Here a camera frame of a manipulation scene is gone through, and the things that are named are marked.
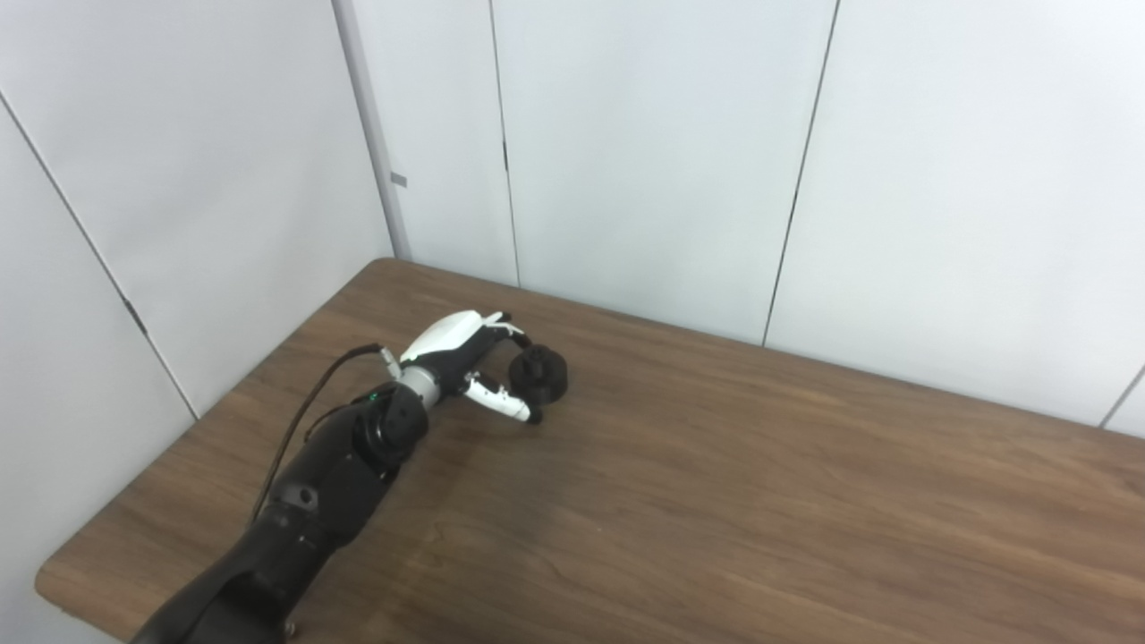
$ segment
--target wood grain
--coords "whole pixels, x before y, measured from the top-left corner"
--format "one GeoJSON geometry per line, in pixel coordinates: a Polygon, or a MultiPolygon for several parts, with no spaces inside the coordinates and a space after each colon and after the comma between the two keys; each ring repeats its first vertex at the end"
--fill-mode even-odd
{"type": "MultiPolygon", "coordinates": [[[[69,541],[40,594],[128,638],[234,542],[330,360],[461,308],[513,312],[566,355],[569,393],[539,429],[436,409],[297,642],[1145,642],[1145,441],[394,260],[69,541]]],[[[353,364],[313,414],[381,374],[353,364]]]]}

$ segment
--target white robotic hand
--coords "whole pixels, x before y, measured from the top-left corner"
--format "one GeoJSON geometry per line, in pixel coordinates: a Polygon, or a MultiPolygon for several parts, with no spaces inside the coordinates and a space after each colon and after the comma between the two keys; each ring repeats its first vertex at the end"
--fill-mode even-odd
{"type": "Polygon", "coordinates": [[[400,380],[417,391],[426,407],[448,395],[461,394],[498,414],[539,423],[539,405],[530,405],[476,370],[477,362],[493,345],[506,339],[522,350],[532,345],[524,331],[510,323],[507,314],[483,317],[476,311],[461,311],[448,315],[426,329],[402,354],[400,380]]]}

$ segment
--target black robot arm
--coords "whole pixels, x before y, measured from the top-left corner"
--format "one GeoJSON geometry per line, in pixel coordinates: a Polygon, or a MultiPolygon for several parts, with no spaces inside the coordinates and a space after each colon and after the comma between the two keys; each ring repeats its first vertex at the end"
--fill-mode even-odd
{"type": "MultiPolygon", "coordinates": [[[[497,341],[530,345],[506,321],[500,314],[463,312],[423,333],[403,354],[396,380],[338,409],[308,437],[235,545],[164,604],[132,644],[284,642],[287,618],[310,582],[335,550],[358,535],[426,435],[428,409],[444,396],[473,398],[467,392],[477,379],[476,363],[497,341]]],[[[560,359],[544,347],[529,348],[530,356],[542,353],[560,359]]],[[[528,371],[516,364],[522,359],[511,374],[528,371]]],[[[563,393],[563,360],[559,369],[550,368],[548,382],[563,393]]],[[[528,395],[536,383],[526,384],[528,395]]],[[[538,405],[551,401],[530,403],[504,387],[497,394],[499,402],[483,403],[514,416],[497,406],[515,401],[511,409],[524,409],[529,419],[539,419],[538,405]]]]}

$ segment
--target white wall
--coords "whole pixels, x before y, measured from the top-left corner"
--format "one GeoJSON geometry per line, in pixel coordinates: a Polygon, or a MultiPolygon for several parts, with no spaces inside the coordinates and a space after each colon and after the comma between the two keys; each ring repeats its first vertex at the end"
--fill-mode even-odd
{"type": "Polygon", "coordinates": [[[488,0],[342,1],[410,259],[516,284],[488,0]]]}
{"type": "Polygon", "coordinates": [[[767,346],[1100,422],[1145,362],[1142,24],[843,2],[767,346]]]}
{"type": "Polygon", "coordinates": [[[1145,438],[1145,385],[1142,384],[1142,374],[1138,374],[1135,386],[1105,424],[1106,427],[1145,438]]]}
{"type": "Polygon", "coordinates": [[[199,413],[390,254],[329,2],[3,2],[0,88],[199,413]]]}
{"type": "Polygon", "coordinates": [[[759,343],[834,0],[496,0],[521,284],[759,343]]]}
{"type": "Polygon", "coordinates": [[[0,642],[112,642],[40,564],[192,418],[0,105],[0,642]]]}

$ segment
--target hinge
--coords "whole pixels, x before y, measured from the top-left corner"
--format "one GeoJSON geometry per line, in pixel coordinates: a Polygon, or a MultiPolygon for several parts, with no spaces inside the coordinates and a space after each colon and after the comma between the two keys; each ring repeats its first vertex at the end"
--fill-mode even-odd
{"type": "Polygon", "coordinates": [[[132,320],[134,320],[135,325],[140,328],[140,332],[145,336],[147,327],[143,325],[143,319],[140,317],[139,312],[135,311],[135,307],[132,306],[132,303],[127,301],[127,298],[124,298],[124,306],[127,307],[127,313],[132,314],[132,320]]]}

